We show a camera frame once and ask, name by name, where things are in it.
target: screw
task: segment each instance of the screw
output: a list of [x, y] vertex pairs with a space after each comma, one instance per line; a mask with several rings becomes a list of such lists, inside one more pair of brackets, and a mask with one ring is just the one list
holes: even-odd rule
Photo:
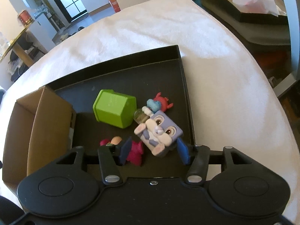
[[202, 181], [202, 177], [198, 175], [191, 175], [187, 178], [190, 183], [199, 183]]
[[158, 185], [158, 182], [157, 181], [151, 181], [150, 185]]
[[108, 183], [115, 183], [120, 180], [120, 177], [117, 175], [108, 175], [105, 177], [105, 181]]

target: green toy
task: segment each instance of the green toy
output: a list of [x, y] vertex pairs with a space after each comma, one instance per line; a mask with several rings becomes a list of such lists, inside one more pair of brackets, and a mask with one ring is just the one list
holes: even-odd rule
[[133, 121], [137, 110], [137, 100], [133, 96], [101, 90], [93, 105], [95, 117], [98, 122], [104, 122], [119, 128], [126, 128]]

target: table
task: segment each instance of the table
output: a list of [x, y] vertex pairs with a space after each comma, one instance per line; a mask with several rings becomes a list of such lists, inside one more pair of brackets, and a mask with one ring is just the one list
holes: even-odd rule
[[5, 56], [10, 52], [10, 50], [13, 50], [14, 53], [25, 63], [28, 67], [31, 67], [34, 64], [34, 61], [30, 58], [30, 56], [27, 55], [27, 53], [23, 50], [23, 48], [17, 43], [17, 40], [26, 32], [26, 30], [29, 28], [31, 24], [26, 25], [24, 29], [18, 34], [18, 36], [13, 40], [10, 41], [10, 46], [7, 48], [7, 50], [4, 52], [3, 56], [0, 59], [0, 63], [5, 58]]

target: white bed sheet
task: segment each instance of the white bed sheet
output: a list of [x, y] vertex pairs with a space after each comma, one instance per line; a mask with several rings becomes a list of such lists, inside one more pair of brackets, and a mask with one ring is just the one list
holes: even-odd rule
[[[34, 64], [0, 106], [0, 160], [17, 98], [90, 65], [176, 44], [197, 144], [213, 150], [234, 146], [284, 177], [291, 188], [284, 215], [300, 224], [300, 155], [287, 117], [242, 43], [191, 0], [151, 0], [124, 9], [78, 32]], [[0, 194], [18, 203], [2, 180]]]

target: table leg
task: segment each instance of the table leg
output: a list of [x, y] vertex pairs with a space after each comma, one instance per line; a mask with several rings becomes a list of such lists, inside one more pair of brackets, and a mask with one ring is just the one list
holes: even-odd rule
[[13, 51], [28, 67], [31, 67], [34, 64], [34, 61], [26, 54], [18, 43], [15, 43], [13, 46]]

